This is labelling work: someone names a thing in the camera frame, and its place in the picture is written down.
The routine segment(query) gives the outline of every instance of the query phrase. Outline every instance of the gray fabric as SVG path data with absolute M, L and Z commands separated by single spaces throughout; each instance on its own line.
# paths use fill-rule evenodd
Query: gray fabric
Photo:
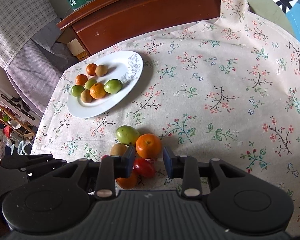
M 24 44 L 56 17 L 48 0 L 0 0 L 0 66 L 6 69 Z
M 6 69 L 15 90 L 40 117 L 63 71 L 78 62 L 65 44 L 55 43 L 59 21 L 54 19 L 27 41 Z

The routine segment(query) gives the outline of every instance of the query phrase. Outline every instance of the green tomato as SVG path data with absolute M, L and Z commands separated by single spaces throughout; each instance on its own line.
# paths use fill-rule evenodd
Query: green tomato
M 105 84 L 105 91 L 109 94 L 118 93 L 123 85 L 119 79 L 111 79 Z
M 80 85 L 75 85 L 72 87 L 71 89 L 71 94 L 74 96 L 74 97 L 81 97 L 81 93 L 82 91 L 84 91 L 84 87 L 83 86 L 80 86 Z
M 84 88 L 90 89 L 95 83 L 97 83 L 97 81 L 94 78 L 91 78 L 84 84 Z
M 117 129 L 116 136 L 120 143 L 135 146 L 140 133 L 131 126 L 123 125 Z

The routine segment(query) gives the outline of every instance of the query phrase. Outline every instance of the checkered fabric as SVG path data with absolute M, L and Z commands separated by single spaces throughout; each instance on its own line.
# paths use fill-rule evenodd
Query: checkered fabric
M 0 66 L 6 69 L 23 45 L 56 17 L 48 0 L 0 0 Z

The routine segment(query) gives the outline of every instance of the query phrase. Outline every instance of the red cherry tomato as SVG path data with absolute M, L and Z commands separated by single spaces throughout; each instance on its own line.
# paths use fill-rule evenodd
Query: red cherry tomato
M 105 157 L 107 157 L 107 156 L 110 156 L 110 155 L 103 155 L 102 157 L 101 157 L 101 160 L 103 160 Z
M 153 178 L 155 176 L 154 166 L 145 159 L 138 158 L 134 160 L 133 169 L 145 178 Z

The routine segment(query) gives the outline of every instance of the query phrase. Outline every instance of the green fabric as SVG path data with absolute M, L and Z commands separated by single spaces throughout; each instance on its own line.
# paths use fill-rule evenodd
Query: green fabric
M 294 35 L 292 26 L 283 11 L 272 0 L 247 0 L 250 11 L 272 21 Z

